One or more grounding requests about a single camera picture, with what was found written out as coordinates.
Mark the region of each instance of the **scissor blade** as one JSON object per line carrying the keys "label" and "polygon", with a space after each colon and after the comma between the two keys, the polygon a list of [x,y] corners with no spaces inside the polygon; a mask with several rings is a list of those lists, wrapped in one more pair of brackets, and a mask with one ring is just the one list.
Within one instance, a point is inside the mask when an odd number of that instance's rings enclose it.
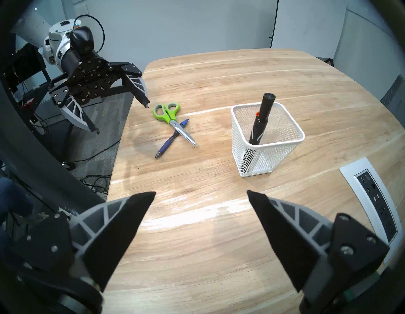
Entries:
{"label": "scissor blade", "polygon": [[171,125],[172,127],[174,127],[175,130],[176,130],[177,132],[179,132],[180,135],[183,136],[187,141],[189,141],[193,146],[196,145],[196,141],[191,137],[190,134],[188,134],[188,133],[183,129],[183,127],[180,125],[180,123],[178,123],[178,122],[175,121],[175,120],[170,120],[170,125]]}

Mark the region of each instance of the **wire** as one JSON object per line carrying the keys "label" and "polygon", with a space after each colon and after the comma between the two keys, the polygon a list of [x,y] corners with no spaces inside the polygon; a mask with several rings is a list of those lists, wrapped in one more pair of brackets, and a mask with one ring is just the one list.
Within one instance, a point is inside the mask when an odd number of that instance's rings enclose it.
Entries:
{"label": "wire", "polygon": [[75,161],[68,161],[68,162],[66,162],[66,163],[70,163],[70,162],[82,162],[82,161],[87,161],[87,160],[93,159],[93,158],[96,157],[97,155],[99,155],[99,154],[105,152],[107,149],[109,149],[109,148],[113,147],[115,144],[119,143],[119,141],[120,141],[120,140],[116,141],[114,144],[110,145],[109,147],[103,149],[102,151],[98,152],[97,154],[95,154],[95,155],[93,155],[93,156],[91,156],[91,157],[89,157],[89,158],[81,159],[81,160],[75,160]]}
{"label": "wire", "polygon": [[[90,178],[97,178],[93,184],[89,184],[86,179],[90,179]],[[107,181],[107,179],[110,179],[111,175],[87,175],[85,177],[77,177],[77,179],[80,180],[81,183],[83,183],[85,186],[91,186],[92,187],[92,191],[93,192],[98,192],[98,193],[103,193],[103,194],[108,194],[108,186],[109,186],[109,182]],[[105,187],[101,186],[101,185],[97,185],[97,181],[100,179],[104,179],[105,181]]]}
{"label": "wire", "polygon": [[101,44],[100,49],[96,52],[96,53],[99,53],[99,52],[101,51],[102,47],[104,46],[104,40],[105,40],[104,28],[102,28],[101,23],[100,23],[94,16],[91,16],[91,15],[89,15],[89,14],[82,14],[82,15],[79,15],[78,17],[75,18],[75,21],[73,22],[73,29],[75,29],[76,20],[77,20],[79,17],[82,17],[82,16],[91,17],[91,18],[92,18],[93,20],[95,20],[95,21],[100,25],[100,27],[101,27],[101,30],[102,30],[102,44]]}
{"label": "wire", "polygon": [[38,201],[40,201],[43,205],[45,205],[46,207],[48,207],[51,211],[53,211],[54,213],[56,213],[56,211],[54,209],[52,209],[47,203],[45,203],[42,199],[40,199],[38,196],[36,196],[34,194],[33,191],[31,191],[30,187],[28,186],[28,184],[26,184],[23,180],[21,180],[19,177],[15,176],[15,178],[17,179],[17,181],[20,183],[20,185],[26,189],[30,194],[32,194],[33,197],[35,197]]}

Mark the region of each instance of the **outlet cover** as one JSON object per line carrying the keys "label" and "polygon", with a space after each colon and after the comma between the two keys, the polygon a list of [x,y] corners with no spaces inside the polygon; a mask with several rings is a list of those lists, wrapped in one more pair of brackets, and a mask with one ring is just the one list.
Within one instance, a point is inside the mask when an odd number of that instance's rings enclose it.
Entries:
{"label": "outlet cover", "polygon": [[[366,157],[341,167],[339,170],[363,206],[371,225],[374,228],[375,235],[390,246],[390,250],[384,259],[384,263],[387,263],[403,238],[401,221],[387,188]],[[376,185],[374,193],[381,193],[382,198],[380,202],[373,202],[374,195],[370,196],[370,192],[367,191],[367,188],[369,187],[367,184]],[[389,220],[389,216],[388,219],[381,218],[381,207],[385,205],[387,208],[384,207],[384,210],[387,210],[388,212],[384,212],[384,215],[390,215],[392,217],[392,221]],[[383,221],[386,222],[387,220],[389,220],[388,223],[394,224],[394,229],[387,230],[387,225],[383,224]]]}

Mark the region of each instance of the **bolt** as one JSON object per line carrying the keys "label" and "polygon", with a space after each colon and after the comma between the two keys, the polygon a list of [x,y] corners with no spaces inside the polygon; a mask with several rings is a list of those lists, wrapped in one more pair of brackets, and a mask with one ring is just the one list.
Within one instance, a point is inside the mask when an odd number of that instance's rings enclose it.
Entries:
{"label": "bolt", "polygon": [[344,220],[344,221],[348,221],[348,220],[349,220],[349,217],[347,217],[346,215],[339,215],[339,218],[340,218],[341,220]]}
{"label": "bolt", "polygon": [[372,236],[368,236],[368,237],[366,238],[366,240],[367,240],[368,242],[371,242],[372,244],[376,244],[376,243],[377,243],[377,240],[375,239],[375,237],[372,237]]}
{"label": "bolt", "polygon": [[342,245],[341,247],[340,247],[340,250],[343,252],[343,254],[345,254],[345,255],[353,255],[354,254],[354,250],[350,247],[350,246],[347,246],[347,245]]}

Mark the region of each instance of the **cable on floor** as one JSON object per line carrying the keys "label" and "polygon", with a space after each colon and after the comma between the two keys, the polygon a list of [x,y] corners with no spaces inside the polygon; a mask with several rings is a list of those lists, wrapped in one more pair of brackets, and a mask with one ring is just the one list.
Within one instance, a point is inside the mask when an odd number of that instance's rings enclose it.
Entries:
{"label": "cable on floor", "polygon": [[89,158],[81,159],[81,160],[75,160],[75,161],[68,161],[68,162],[66,162],[66,163],[70,163],[70,162],[82,162],[82,161],[87,161],[87,160],[93,159],[93,158],[96,157],[97,155],[100,155],[101,153],[103,153],[103,152],[105,152],[106,150],[108,150],[108,149],[110,149],[111,147],[113,147],[115,144],[118,144],[119,141],[120,141],[120,140],[116,141],[114,144],[110,145],[109,147],[103,149],[102,151],[98,152],[97,154],[95,154],[95,155],[93,155],[93,156],[91,156],[91,157],[89,157]]}
{"label": "cable on floor", "polygon": [[[87,183],[86,179],[90,179],[90,178],[97,178],[97,179],[94,181],[93,184],[89,184],[89,183]],[[103,194],[108,194],[109,182],[107,181],[107,179],[110,179],[110,178],[111,178],[111,175],[87,175],[85,177],[77,177],[77,179],[79,179],[79,181],[81,183],[83,183],[84,185],[91,186],[91,190],[93,192],[99,192],[99,193],[103,193]],[[100,179],[104,179],[105,187],[97,185],[97,181]]]}

